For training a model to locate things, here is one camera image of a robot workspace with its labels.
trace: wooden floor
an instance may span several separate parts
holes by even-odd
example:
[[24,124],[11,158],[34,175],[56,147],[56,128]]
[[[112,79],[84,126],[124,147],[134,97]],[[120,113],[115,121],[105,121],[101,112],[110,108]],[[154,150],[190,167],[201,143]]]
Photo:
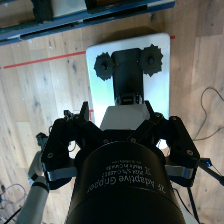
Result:
[[[0,47],[1,183],[6,187],[19,183],[28,192],[27,169],[39,150],[35,135],[47,133],[53,121],[63,116],[64,109],[77,112],[85,100],[92,109],[85,55],[7,69],[5,66],[85,51],[101,42],[166,32],[175,36],[171,40],[170,115],[181,117],[194,138],[204,119],[200,106],[203,90],[213,86],[224,96],[223,27],[223,0],[179,0],[173,9],[153,16],[144,14]],[[208,119],[198,138],[224,126],[224,103],[213,90],[204,94],[203,105]],[[221,130],[195,144],[201,157],[210,157],[224,174],[223,137]],[[64,222],[73,184],[50,193],[44,222]],[[187,190],[177,188],[190,207]],[[199,169],[192,192],[201,223],[224,223],[224,188],[216,180]],[[19,187],[6,194],[12,201],[22,196]]]

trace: screw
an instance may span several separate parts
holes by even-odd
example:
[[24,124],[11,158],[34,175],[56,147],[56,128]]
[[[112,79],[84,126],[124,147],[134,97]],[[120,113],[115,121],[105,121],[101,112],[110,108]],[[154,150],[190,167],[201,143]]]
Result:
[[149,63],[149,65],[152,65],[154,63],[154,58],[150,57],[149,60],[148,60],[148,63]]
[[187,154],[193,156],[194,153],[191,150],[187,150]]
[[107,144],[108,142],[109,142],[108,139],[104,139],[104,140],[103,140],[103,143],[105,143],[105,144]]
[[106,64],[102,64],[100,66],[100,68],[101,68],[102,71],[106,71],[107,70],[107,65]]
[[47,158],[48,158],[48,159],[51,159],[53,156],[54,156],[53,153],[49,153],[49,154],[47,155]]
[[135,138],[131,138],[131,142],[135,143],[136,139]]

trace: black cable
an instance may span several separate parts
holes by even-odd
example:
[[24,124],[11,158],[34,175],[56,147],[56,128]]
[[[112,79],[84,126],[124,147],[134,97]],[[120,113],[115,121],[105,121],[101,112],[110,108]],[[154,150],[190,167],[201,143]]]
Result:
[[76,148],[76,142],[75,142],[74,148],[71,151],[68,150],[68,152],[73,152],[75,150],[75,148]]
[[49,127],[49,129],[48,129],[48,132],[49,132],[49,135],[50,135],[50,133],[51,133],[51,129],[52,129],[52,125]]
[[19,213],[20,212],[20,210],[21,210],[21,208],[20,209],[18,209],[11,217],[9,217],[9,219],[4,223],[4,224],[7,224],[7,223],[9,223],[12,219],[13,219],[13,217],[14,216],[16,216],[17,215],[17,213]]
[[176,192],[177,192],[177,195],[178,195],[178,197],[180,198],[180,201],[181,201],[181,203],[183,204],[183,206],[185,207],[185,209],[190,213],[190,211],[189,211],[189,209],[187,208],[187,206],[184,204],[184,202],[183,202],[183,200],[182,200],[182,198],[181,198],[181,196],[180,196],[180,194],[179,194],[179,191],[176,189],[176,188],[173,188]]
[[199,133],[200,133],[202,127],[204,126],[204,124],[205,124],[205,122],[206,122],[206,120],[207,120],[207,117],[208,117],[207,111],[205,110],[205,108],[204,108],[204,106],[203,106],[203,102],[202,102],[202,100],[203,100],[204,93],[205,93],[207,90],[209,90],[209,89],[214,90],[214,91],[219,95],[219,97],[221,98],[221,100],[224,101],[224,98],[220,95],[220,93],[218,92],[218,90],[216,90],[214,87],[207,87],[207,88],[203,91],[203,93],[201,94],[201,107],[202,107],[202,109],[203,109],[203,111],[204,111],[204,113],[205,113],[205,118],[204,118],[204,120],[203,120],[203,122],[202,122],[202,124],[201,124],[201,126],[200,126],[200,128],[199,128],[199,130],[198,130],[198,132],[197,132],[197,134],[196,134],[196,136],[195,136],[195,138],[193,139],[193,141],[202,141],[202,140],[211,138],[213,135],[215,135],[217,132],[219,132],[221,129],[224,128],[224,127],[218,128],[217,131],[215,131],[213,134],[211,134],[211,135],[209,135],[209,136],[207,136],[207,137],[205,137],[205,138],[196,139],[196,138],[198,137],[198,135],[199,135]]

